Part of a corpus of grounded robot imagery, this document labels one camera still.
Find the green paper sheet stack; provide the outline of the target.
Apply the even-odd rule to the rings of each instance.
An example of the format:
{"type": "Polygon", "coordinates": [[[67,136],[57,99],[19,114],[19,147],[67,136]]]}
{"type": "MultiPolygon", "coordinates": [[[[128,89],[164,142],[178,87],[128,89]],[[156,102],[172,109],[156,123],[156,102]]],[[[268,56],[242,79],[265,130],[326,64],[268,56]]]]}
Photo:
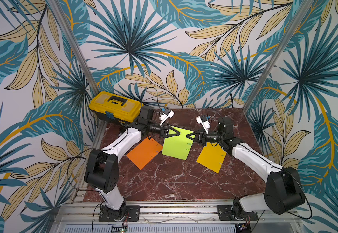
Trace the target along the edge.
{"type": "Polygon", "coordinates": [[[174,126],[173,128],[177,130],[180,135],[165,138],[162,155],[186,160],[193,144],[193,140],[186,136],[193,133],[193,131],[174,126]]]}

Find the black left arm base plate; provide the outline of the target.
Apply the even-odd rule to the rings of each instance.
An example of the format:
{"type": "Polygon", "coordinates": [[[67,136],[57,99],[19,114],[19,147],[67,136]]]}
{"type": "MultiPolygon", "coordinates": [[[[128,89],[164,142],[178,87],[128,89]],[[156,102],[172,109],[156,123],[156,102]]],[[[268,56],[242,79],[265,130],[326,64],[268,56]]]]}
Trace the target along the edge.
{"type": "Polygon", "coordinates": [[[138,222],[140,216],[140,206],[125,206],[123,205],[119,210],[113,210],[106,206],[100,208],[100,222],[124,221],[138,222]]]}

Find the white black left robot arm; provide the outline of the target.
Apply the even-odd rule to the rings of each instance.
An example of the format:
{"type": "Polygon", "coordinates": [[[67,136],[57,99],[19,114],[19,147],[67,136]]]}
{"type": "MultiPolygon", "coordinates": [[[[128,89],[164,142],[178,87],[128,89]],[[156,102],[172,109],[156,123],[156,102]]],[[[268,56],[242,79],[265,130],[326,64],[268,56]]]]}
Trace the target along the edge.
{"type": "Polygon", "coordinates": [[[97,191],[106,202],[108,209],[123,211],[126,201],[120,194],[117,182],[119,179],[119,161],[128,150],[149,133],[162,138],[179,136],[180,132],[164,122],[174,116],[174,111],[163,108],[160,123],[152,121],[153,108],[143,106],[139,115],[127,125],[125,132],[113,143],[103,149],[91,150],[84,175],[84,181],[97,191]]]}

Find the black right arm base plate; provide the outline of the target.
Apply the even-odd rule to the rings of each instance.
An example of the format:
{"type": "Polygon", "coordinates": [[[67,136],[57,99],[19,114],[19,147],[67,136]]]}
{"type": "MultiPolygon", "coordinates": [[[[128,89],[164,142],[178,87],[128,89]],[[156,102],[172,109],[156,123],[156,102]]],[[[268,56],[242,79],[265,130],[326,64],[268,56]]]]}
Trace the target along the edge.
{"type": "Polygon", "coordinates": [[[245,212],[234,205],[217,205],[217,214],[220,221],[254,221],[258,220],[257,212],[245,212]]]}

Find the yellow paper sheet stack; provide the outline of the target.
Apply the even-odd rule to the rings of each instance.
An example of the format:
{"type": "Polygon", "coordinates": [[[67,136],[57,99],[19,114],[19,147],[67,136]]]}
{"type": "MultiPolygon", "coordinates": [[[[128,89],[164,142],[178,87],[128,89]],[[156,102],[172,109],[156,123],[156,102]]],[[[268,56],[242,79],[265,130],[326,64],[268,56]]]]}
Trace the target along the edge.
{"type": "Polygon", "coordinates": [[[226,154],[227,153],[221,148],[220,145],[212,145],[212,143],[207,142],[207,145],[203,148],[197,159],[197,163],[203,165],[215,173],[219,173],[226,154]]]}

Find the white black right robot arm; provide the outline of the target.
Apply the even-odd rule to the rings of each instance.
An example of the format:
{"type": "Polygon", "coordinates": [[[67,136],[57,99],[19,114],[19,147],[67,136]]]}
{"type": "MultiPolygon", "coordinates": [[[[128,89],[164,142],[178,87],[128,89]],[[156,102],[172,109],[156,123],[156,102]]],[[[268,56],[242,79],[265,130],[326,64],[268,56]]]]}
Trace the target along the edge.
{"type": "Polygon", "coordinates": [[[234,135],[233,121],[228,117],[218,119],[217,130],[210,131],[209,117],[196,118],[203,129],[186,137],[199,144],[216,143],[227,154],[251,168],[265,182],[264,193],[247,195],[233,201],[231,215],[235,219],[245,219],[248,214],[258,211],[272,211],[281,215],[306,202],[297,170],[285,168],[264,157],[246,142],[234,135]]]}

